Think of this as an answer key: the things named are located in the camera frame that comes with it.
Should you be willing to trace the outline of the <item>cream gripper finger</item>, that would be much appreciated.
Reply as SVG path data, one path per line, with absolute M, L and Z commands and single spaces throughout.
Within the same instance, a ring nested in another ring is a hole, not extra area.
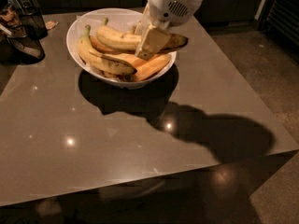
M 135 56 L 148 61 L 157 54 L 170 40 L 170 34 L 150 25 L 141 36 L 141 42 L 138 44 Z
M 147 29 L 149 24 L 150 24 L 150 6 L 146 5 L 142 14 L 142 18 L 135 27 L 135 34 L 142 35 L 143 31 Z

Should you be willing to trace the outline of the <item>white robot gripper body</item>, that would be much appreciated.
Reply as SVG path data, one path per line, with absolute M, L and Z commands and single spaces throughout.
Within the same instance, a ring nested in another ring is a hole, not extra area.
M 148 0 L 150 21 L 167 29 L 186 23 L 203 0 Z

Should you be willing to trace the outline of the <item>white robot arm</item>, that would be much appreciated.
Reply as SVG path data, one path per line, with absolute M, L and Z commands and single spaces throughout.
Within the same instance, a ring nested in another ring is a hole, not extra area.
M 168 30 L 186 23 L 203 0 L 148 0 L 135 29 L 141 35 L 135 56 L 149 60 L 170 40 Z

